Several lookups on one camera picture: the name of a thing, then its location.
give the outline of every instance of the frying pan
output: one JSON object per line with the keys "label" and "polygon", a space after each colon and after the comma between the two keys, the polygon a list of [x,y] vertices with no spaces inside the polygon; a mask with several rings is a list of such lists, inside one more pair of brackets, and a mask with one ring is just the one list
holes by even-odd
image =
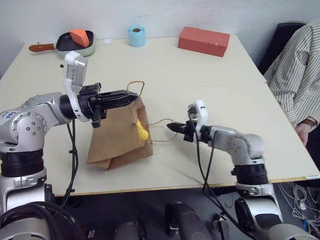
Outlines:
{"label": "frying pan", "polygon": [[89,46],[87,47],[81,46],[80,44],[74,42],[72,40],[70,32],[66,32],[58,38],[58,41],[56,41],[56,44],[48,43],[48,44],[31,45],[29,46],[29,50],[31,52],[57,50],[59,54],[61,54],[62,56],[65,56],[67,53],[71,51],[75,51],[81,54],[82,56],[88,56],[94,52],[96,43],[95,43],[94,33],[92,31],[87,31],[87,30],[85,32],[90,42]]}

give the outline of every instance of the person's hand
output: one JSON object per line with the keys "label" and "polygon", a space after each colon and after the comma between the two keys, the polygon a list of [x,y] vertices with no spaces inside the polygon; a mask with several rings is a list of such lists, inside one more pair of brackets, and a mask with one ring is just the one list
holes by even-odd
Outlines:
{"label": "person's hand", "polygon": [[311,126],[305,123],[301,123],[295,128],[304,146],[307,145],[310,128]]}

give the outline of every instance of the orange block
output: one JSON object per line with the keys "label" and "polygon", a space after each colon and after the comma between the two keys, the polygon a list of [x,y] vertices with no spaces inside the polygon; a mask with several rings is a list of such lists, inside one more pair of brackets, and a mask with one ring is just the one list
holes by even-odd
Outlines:
{"label": "orange block", "polygon": [[80,28],[71,29],[70,34],[71,34],[72,40],[77,44],[80,44],[85,48],[89,46],[90,41],[85,30]]}
{"label": "orange block", "polygon": [[179,37],[178,48],[223,57],[230,35],[186,26]]}

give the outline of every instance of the black chair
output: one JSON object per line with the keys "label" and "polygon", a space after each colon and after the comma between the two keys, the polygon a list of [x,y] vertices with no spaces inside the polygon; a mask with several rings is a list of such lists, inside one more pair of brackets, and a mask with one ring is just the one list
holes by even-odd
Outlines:
{"label": "black chair", "polygon": [[279,23],[277,25],[271,42],[258,66],[258,69],[262,75],[265,74],[273,61],[282,52],[295,31],[304,25],[305,23],[299,22]]}

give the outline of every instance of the pan handle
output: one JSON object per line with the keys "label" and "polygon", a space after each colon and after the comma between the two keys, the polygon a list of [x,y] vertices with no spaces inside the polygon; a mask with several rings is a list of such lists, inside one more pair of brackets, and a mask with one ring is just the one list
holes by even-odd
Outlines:
{"label": "pan handle", "polygon": [[48,44],[36,44],[29,46],[29,50],[31,52],[42,52],[46,50],[55,50],[55,46],[53,43]]}

